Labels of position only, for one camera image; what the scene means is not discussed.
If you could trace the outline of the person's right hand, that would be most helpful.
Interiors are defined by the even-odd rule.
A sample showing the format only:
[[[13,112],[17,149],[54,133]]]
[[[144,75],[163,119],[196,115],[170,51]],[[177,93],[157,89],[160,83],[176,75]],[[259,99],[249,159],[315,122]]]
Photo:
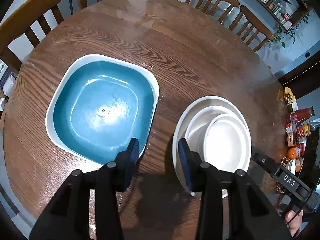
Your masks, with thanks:
[[[288,223],[287,227],[292,237],[294,237],[294,235],[300,231],[302,219],[303,219],[303,210],[301,210],[298,215],[293,210],[289,211],[286,214],[285,221]]]

